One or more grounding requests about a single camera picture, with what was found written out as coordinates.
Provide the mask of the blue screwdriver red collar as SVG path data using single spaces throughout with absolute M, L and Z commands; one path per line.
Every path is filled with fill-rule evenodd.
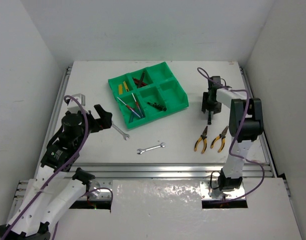
M 137 117 L 141 118 L 141 116 L 128 104 L 126 104 L 121 98 L 117 97 L 119 101 L 121 101 L 133 114 L 135 114 Z

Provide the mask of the red utility knife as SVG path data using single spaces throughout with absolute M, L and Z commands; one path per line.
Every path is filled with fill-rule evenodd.
M 145 72 L 143 72 L 143 73 L 141 74 L 140 82 L 143 82 L 144 77 L 145 77 Z
M 140 80 L 139 79 L 137 79 L 137 78 L 133 78 L 133 81 L 134 81 L 134 83 L 135 83 L 135 85 L 136 86 L 138 86 L 140 83 L 141 83 L 141 87 L 144 87 L 144 86 L 146 86 L 147 84 L 145 83 L 145 82 L 140 82 Z

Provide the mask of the green-black screwdriver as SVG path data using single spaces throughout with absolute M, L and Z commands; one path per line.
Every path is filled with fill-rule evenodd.
M 154 103 L 152 103 L 152 102 L 147 102 L 147 104 L 148 105 L 150 105 L 150 106 L 152 106 L 152 107 L 154 107 L 154 108 L 156 108 L 156 109 L 158 109 L 159 111 L 166 111 L 167 110 L 167 108 L 165 107 L 165 106 L 163 106 L 163 105 L 160 105 L 160 104 L 158 104 L 158 103 L 156 103 L 156 102 L 154 102 Z
M 208 125 L 212 124 L 212 112 L 208 111 Z

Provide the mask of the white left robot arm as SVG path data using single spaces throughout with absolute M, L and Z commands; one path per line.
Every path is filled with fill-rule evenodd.
M 87 137 L 112 126 L 112 113 L 99 104 L 94 108 L 99 115 L 97 119 L 91 112 L 80 109 L 65 113 L 60 128 L 47 144 L 37 175 L 26 189 L 21 206 L 8 223 L 0 225 L 0 239 L 54 239 L 59 219 L 78 198 L 89 192 L 95 176 L 77 168 L 66 187 L 54 195 L 79 158 Z

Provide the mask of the small yellow utility knife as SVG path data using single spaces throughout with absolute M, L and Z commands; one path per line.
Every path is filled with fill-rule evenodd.
M 129 88 L 128 88 L 128 85 L 127 85 L 126 81 L 123 82 L 123 85 L 125 87 L 126 92 L 129 92 Z

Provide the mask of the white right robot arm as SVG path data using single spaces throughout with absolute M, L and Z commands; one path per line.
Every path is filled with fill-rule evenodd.
M 202 112 L 221 112 L 222 105 L 230 110 L 228 132 L 232 137 L 229 155 L 218 177 L 218 189 L 238 189 L 243 180 L 243 167 L 253 142 L 263 133 L 262 102 L 251 98 L 245 89 L 234 90 L 221 84 L 219 76 L 206 77 L 208 91 L 203 93 Z

